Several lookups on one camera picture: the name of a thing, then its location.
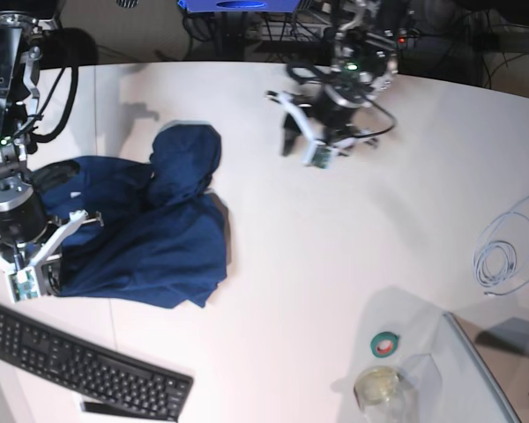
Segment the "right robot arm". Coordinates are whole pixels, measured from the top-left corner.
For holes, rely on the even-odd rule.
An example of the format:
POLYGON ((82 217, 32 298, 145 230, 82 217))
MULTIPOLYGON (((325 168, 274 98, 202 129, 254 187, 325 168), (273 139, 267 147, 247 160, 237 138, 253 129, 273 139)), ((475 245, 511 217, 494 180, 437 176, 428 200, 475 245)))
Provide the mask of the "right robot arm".
POLYGON ((66 126, 78 89, 74 53, 56 36, 62 7, 60 1, 0 1, 0 244, 12 248, 41 240, 57 223, 48 216, 41 194, 78 170, 73 164, 39 172, 27 166, 28 156, 66 126), (61 70, 71 74, 71 84, 59 123, 41 135, 35 129, 53 97, 42 97, 38 88, 47 41, 63 51, 61 70))

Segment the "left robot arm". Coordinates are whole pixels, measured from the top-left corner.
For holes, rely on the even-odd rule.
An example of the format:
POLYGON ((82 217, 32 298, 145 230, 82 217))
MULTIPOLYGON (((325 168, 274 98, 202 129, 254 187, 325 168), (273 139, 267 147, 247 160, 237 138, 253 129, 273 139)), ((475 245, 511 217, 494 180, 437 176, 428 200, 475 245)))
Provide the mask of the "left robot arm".
POLYGON ((266 94, 285 111, 281 154, 288 156, 298 137, 308 142, 304 162, 327 167, 331 159, 347 156, 356 145, 379 145, 397 120, 376 99, 399 70, 397 41, 405 1, 356 1, 349 20, 332 19, 332 58, 329 69, 291 62, 286 74, 298 85, 317 85, 313 95, 287 92, 266 94))

